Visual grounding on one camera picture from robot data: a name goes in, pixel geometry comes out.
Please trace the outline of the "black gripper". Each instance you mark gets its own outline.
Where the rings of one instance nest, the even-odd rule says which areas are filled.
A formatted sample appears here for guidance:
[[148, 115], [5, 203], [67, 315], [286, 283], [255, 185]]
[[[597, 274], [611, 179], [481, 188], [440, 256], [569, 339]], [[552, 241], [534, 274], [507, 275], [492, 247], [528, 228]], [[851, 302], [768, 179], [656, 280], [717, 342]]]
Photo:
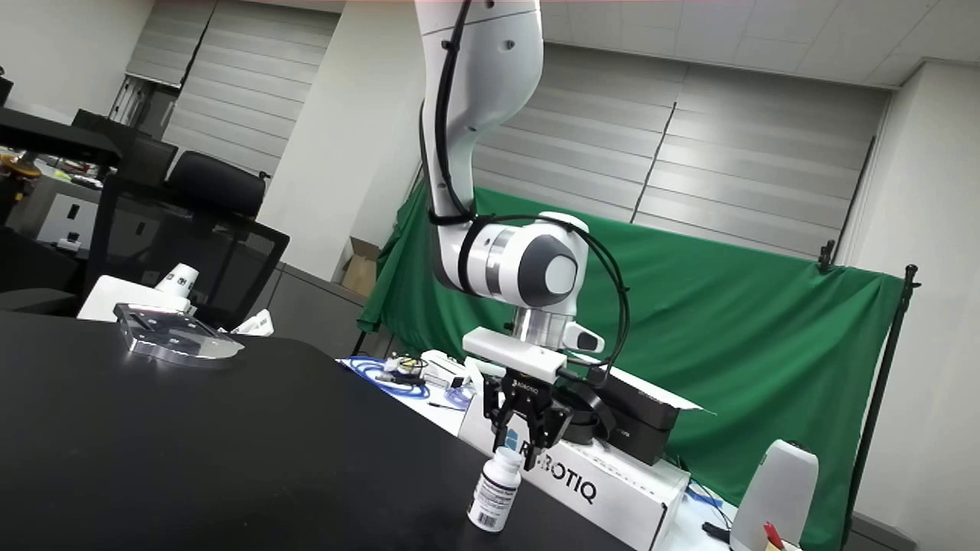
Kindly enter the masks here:
[[573, 423], [573, 396], [565, 387], [548, 387], [521, 373], [491, 377], [483, 384], [483, 416], [491, 423], [492, 449], [507, 444], [507, 423], [525, 416], [530, 444], [525, 470], [534, 470], [538, 452], [553, 446]]

